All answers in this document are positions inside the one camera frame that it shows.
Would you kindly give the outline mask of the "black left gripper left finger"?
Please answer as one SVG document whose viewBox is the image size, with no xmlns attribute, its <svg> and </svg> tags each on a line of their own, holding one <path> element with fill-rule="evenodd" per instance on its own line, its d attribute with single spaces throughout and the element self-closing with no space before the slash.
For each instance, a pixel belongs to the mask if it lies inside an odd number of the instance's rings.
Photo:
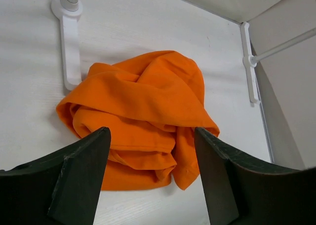
<svg viewBox="0 0 316 225">
<path fill-rule="evenodd" d="M 91 225 L 111 144 L 102 127 L 79 141 L 0 173 L 3 225 Z"/>
</svg>

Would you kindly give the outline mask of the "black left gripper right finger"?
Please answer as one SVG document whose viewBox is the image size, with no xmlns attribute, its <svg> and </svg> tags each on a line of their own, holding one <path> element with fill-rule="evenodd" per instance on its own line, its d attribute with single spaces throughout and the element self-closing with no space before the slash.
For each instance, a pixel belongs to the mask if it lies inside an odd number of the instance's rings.
<svg viewBox="0 0 316 225">
<path fill-rule="evenodd" d="M 315 224 L 315 168 L 268 163 L 204 128 L 195 129 L 195 148 L 211 224 Z"/>
</svg>

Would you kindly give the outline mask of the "orange trousers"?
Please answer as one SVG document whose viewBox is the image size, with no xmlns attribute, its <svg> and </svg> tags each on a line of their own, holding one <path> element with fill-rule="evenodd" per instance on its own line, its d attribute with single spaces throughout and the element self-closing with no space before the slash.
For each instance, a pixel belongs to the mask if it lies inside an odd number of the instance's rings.
<svg viewBox="0 0 316 225">
<path fill-rule="evenodd" d="M 187 189 L 199 176 L 194 130 L 220 130 L 204 107 L 197 64 L 176 51 L 146 53 L 113 65 L 93 64 L 56 107 L 79 138 L 111 132 L 102 190 Z"/>
</svg>

